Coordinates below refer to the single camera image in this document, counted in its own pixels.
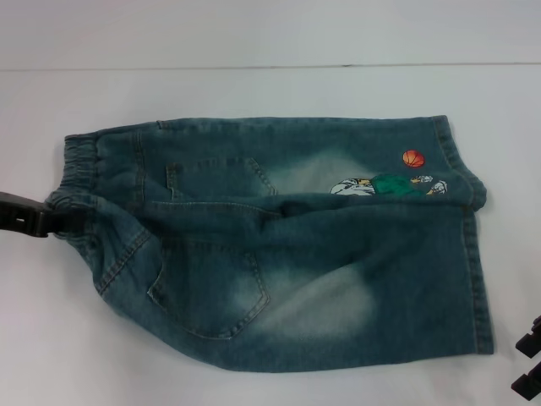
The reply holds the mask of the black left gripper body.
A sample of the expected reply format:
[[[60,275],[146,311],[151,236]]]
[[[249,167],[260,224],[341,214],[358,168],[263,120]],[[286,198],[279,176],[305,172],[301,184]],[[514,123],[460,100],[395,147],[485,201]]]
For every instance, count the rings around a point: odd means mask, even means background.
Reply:
[[[1,229],[31,237],[46,238],[52,232],[51,212],[44,203],[1,193]]]

